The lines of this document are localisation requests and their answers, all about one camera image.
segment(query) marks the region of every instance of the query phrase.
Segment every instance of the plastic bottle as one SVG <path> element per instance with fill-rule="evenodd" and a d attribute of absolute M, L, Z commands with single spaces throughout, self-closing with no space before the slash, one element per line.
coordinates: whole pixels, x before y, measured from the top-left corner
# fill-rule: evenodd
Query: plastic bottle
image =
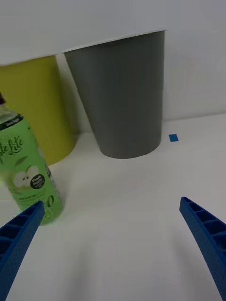
<path fill-rule="evenodd" d="M 61 213 L 60 195 L 28 121 L 0 94 L 0 172 L 23 211 L 41 200 L 46 224 Z"/>

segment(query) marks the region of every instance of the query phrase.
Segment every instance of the apple image on label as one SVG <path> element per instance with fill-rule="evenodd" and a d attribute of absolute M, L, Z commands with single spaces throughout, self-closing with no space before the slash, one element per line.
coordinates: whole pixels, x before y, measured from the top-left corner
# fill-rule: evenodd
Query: apple image on label
<path fill-rule="evenodd" d="M 15 175 L 13 183 L 17 188 L 30 187 L 31 179 L 39 174 L 37 166 L 29 166 L 26 172 L 19 172 Z"/>

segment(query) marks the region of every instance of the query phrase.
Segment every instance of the green drink bottle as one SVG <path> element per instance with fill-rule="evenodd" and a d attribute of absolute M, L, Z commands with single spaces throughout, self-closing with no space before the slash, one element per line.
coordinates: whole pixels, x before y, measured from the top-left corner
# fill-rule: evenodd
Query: green drink bottle
<path fill-rule="evenodd" d="M 0 172 L 23 211 L 41 200 L 46 224 L 61 213 L 60 195 L 28 121 L 0 94 Z"/>

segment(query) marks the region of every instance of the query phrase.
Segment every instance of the gray trash can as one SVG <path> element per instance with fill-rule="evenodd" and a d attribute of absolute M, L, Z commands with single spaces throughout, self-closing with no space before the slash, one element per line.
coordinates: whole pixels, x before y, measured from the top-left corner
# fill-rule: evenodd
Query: gray trash can
<path fill-rule="evenodd" d="M 164 31 L 65 52 L 103 154 L 134 158 L 161 141 Z"/>

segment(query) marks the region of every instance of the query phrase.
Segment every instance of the bottle cap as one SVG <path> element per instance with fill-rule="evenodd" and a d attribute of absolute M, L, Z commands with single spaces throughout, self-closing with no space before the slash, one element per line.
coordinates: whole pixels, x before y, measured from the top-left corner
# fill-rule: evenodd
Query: bottle cap
<path fill-rule="evenodd" d="M 5 104 L 5 103 L 6 103 L 5 99 L 3 98 L 2 94 L 0 93 L 0 105 Z"/>

